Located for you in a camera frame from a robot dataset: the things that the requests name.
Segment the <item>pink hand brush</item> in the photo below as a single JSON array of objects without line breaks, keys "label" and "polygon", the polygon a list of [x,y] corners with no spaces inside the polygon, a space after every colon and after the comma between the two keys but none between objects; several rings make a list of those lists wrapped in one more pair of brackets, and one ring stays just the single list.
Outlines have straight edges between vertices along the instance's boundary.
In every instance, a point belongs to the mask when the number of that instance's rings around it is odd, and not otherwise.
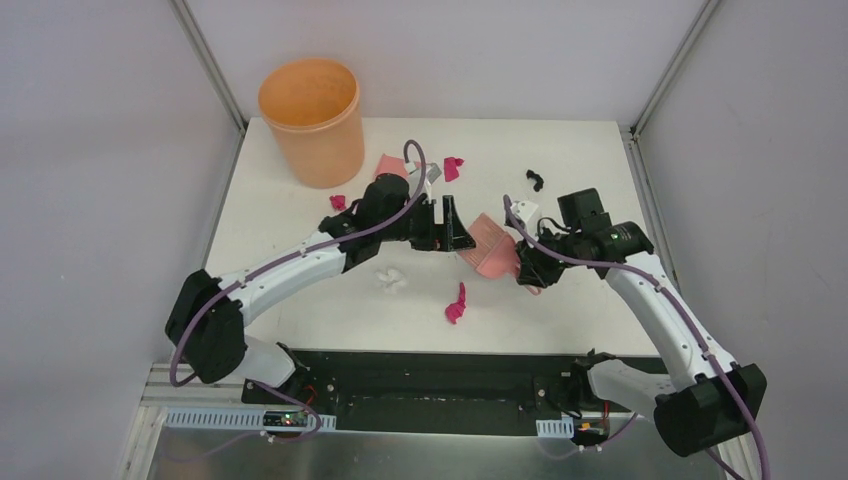
[{"label": "pink hand brush", "polygon": [[468,227],[476,246],[459,256],[479,275],[498,279],[509,275],[518,280],[520,260],[515,239],[490,216],[481,213]]}]

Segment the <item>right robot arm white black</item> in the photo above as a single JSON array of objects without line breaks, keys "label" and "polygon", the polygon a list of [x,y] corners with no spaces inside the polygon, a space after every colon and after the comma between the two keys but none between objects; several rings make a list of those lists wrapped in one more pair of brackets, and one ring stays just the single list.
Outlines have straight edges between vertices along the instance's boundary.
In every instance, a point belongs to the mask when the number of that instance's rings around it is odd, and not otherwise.
[{"label": "right robot arm white black", "polygon": [[522,237],[516,246],[519,283],[545,289],[568,268],[594,271],[635,315],[665,367],[662,374],[650,374],[612,354],[590,351],[572,364],[566,412],[618,404],[652,421],[665,445],[681,457],[749,434],[765,462],[756,424],[767,388],[762,370],[741,365],[708,333],[671,284],[641,227],[614,223],[596,189],[557,202],[560,232],[540,228],[531,234],[524,208],[503,199],[506,224]]}]

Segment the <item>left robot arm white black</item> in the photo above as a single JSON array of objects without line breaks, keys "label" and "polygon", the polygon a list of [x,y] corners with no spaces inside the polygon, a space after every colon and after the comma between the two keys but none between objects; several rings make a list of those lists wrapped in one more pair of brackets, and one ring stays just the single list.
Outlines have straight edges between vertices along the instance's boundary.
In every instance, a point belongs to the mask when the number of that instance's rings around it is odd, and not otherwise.
[{"label": "left robot arm white black", "polygon": [[264,384],[281,404],[297,402],[305,390],[299,365],[280,344],[250,337],[245,329],[261,314],[300,290],[341,275],[375,257],[385,242],[406,242],[417,251],[459,252],[476,242],[442,198],[443,217],[422,186],[396,174],[381,174],[347,209],[324,218],[317,230],[265,263],[214,277],[200,269],[184,281],[165,323],[187,363],[191,379],[204,384],[236,375]]}]

